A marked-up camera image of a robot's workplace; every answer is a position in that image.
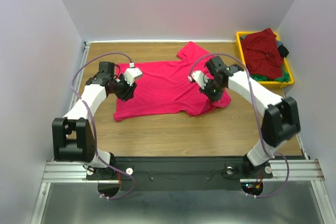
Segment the pink t shirt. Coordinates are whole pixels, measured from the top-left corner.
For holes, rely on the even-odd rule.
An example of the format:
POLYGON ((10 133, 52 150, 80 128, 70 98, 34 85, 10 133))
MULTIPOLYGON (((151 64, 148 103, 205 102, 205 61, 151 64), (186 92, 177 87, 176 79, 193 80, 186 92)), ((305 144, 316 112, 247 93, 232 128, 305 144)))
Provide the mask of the pink t shirt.
POLYGON ((188 42, 178 53, 177 60, 136 63, 143 75, 137 81, 134 97, 127 102, 117 100, 115 121, 145 115, 175 114, 186 112, 198 116, 216 108, 226 108, 231 98, 225 92, 218 102, 211 102, 200 93, 188 74, 197 59, 208 51, 194 42, 188 42))

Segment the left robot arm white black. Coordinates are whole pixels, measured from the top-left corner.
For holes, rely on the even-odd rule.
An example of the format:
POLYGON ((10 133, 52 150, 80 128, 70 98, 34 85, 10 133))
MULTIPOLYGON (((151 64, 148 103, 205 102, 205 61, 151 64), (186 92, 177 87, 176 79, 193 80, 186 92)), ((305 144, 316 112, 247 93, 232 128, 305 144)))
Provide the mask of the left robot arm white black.
POLYGON ((97 147, 94 114, 110 94, 123 102, 132 99, 136 80, 142 77, 142 71, 134 63, 120 74, 114 73, 115 68, 112 62, 100 62, 98 72, 87 80, 75 105, 63 117, 55 118, 51 125, 55 160, 98 168, 106 179, 116 175, 116 159, 112 153, 97 147))

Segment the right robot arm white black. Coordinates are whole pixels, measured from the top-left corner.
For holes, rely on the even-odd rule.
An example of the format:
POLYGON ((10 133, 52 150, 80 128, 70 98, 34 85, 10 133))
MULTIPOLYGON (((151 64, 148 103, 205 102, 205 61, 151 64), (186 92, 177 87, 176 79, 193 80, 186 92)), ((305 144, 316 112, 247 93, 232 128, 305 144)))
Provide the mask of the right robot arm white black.
POLYGON ((207 76, 200 70, 193 71, 189 80, 196 82, 201 93, 212 102, 219 101, 226 89, 231 89, 252 104, 257 120, 259 140, 244 156, 241 170, 253 177, 260 166, 273 158, 279 147, 300 132, 301 125, 297 102, 294 98, 283 98, 253 80, 240 65, 226 65, 220 56, 205 63, 207 76))

